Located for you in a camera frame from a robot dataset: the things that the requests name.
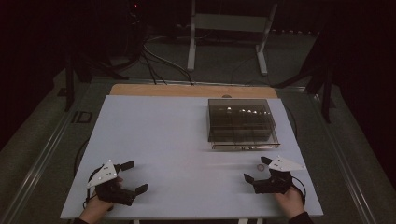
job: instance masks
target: table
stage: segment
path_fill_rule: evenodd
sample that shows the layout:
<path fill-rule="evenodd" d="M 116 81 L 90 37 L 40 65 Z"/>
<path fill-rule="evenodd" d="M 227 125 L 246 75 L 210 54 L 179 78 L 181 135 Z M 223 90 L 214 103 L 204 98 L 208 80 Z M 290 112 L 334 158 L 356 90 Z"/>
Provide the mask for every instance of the table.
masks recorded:
<path fill-rule="evenodd" d="M 266 76 L 268 71 L 263 51 L 271 31 L 276 8 L 277 2 L 275 1 L 271 7 L 270 14 L 267 17 L 205 14 L 196 13 L 195 0 L 191 0 L 191 41 L 187 70 L 193 71 L 195 67 L 196 29 L 244 31 L 262 33 L 262 41 L 256 46 L 256 54 L 261 74 Z"/>
<path fill-rule="evenodd" d="M 218 152 L 207 142 L 207 99 L 267 98 L 281 146 L 269 151 Z M 304 164 L 286 111 L 271 88 L 115 85 L 107 96 L 64 205 L 61 218 L 82 210 L 91 172 L 107 160 L 134 161 L 120 172 L 125 189 L 148 183 L 132 206 L 118 205 L 107 218 L 219 219 L 280 217 L 272 195 L 255 194 L 243 173 L 258 179 L 260 157 L 277 155 Z M 304 182 L 306 210 L 323 214 L 308 171 L 291 172 Z"/>

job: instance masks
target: hand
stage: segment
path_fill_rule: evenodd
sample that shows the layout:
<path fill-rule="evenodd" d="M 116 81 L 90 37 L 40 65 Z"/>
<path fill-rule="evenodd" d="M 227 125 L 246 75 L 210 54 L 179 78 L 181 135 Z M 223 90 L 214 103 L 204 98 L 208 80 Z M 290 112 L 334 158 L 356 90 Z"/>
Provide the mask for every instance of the hand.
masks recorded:
<path fill-rule="evenodd" d="M 295 187 L 289 188 L 285 194 L 275 193 L 274 197 L 288 219 L 305 212 L 303 198 L 300 191 Z"/>
<path fill-rule="evenodd" d="M 117 181 L 120 184 L 122 178 L 118 176 Z M 79 219 L 90 224 L 98 222 L 106 214 L 106 212 L 114 206 L 114 203 L 101 201 L 96 195 L 95 191 L 92 195 L 94 196 L 88 201 L 87 206 L 79 216 Z"/>

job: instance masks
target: dark background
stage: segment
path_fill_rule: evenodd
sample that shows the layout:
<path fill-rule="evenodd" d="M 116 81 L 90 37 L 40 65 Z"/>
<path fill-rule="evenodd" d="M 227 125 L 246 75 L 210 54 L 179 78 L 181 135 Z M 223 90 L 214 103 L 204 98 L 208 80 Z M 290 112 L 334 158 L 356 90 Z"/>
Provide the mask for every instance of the dark background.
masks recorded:
<path fill-rule="evenodd" d="M 246 1 L 231 2 L 223 4 L 222 13 L 261 13 L 244 9 Z M 64 69 L 61 36 L 69 3 L 65 0 L 8 0 L 2 3 L 0 148 L 53 88 L 53 77 Z M 216 12 L 220 3 L 202 1 L 197 9 Z M 142 4 L 145 21 L 160 34 L 176 35 L 176 24 L 186 26 L 190 22 L 189 1 L 148 0 Z M 390 0 L 285 0 L 278 7 L 273 28 L 275 34 L 302 32 L 318 37 L 303 71 L 318 63 L 333 65 L 333 83 L 340 87 L 395 187 L 396 179 L 392 173 L 396 170 L 392 156 L 393 138 L 396 137 L 394 12 L 396 8 Z"/>

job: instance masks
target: floor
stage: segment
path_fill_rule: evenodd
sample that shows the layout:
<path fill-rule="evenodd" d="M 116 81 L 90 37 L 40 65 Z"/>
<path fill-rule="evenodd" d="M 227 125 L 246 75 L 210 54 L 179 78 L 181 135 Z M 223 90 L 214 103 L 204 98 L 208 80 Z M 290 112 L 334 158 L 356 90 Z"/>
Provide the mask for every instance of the floor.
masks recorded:
<path fill-rule="evenodd" d="M 268 76 L 259 72 L 255 58 L 256 39 L 202 39 L 198 43 L 195 70 L 189 75 L 196 85 L 268 86 L 295 76 L 315 42 L 311 35 L 271 34 L 265 48 Z M 156 82 L 186 84 L 180 67 L 187 66 L 189 39 L 153 36 L 149 52 L 179 67 L 149 61 L 158 74 Z M 76 81 L 76 101 L 64 112 L 65 99 L 58 97 L 64 87 L 64 71 L 55 88 L 40 103 L 0 152 L 1 223 L 69 223 L 59 219 L 78 159 L 89 140 L 101 105 L 115 83 L 153 83 L 143 58 L 120 71 L 127 81 L 114 80 L 93 71 L 91 83 Z M 396 223 L 396 193 L 388 182 L 359 125 L 350 114 L 336 86 L 332 87 L 332 123 L 319 112 L 320 93 L 308 95 L 302 79 L 276 90 L 289 115 L 300 149 L 316 187 L 324 216 L 315 223 Z M 77 114 L 92 113 L 90 122 L 77 122 Z M 128 223 L 103 220 L 101 223 Z M 146 221 L 145 223 L 167 223 Z M 179 221 L 198 223 L 198 221 Z M 236 220 L 201 221 L 235 223 Z M 267 223 L 287 223 L 284 218 Z"/>

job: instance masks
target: person's right hand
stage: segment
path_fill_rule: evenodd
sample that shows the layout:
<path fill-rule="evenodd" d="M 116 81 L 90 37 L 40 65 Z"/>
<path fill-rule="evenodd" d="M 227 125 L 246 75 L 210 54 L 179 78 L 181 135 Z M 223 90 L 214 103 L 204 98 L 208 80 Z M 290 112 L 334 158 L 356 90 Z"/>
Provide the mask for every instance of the person's right hand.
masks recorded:
<path fill-rule="evenodd" d="M 305 212 L 303 198 L 300 191 L 295 187 L 290 187 L 285 194 L 275 193 L 274 197 L 288 219 Z"/>

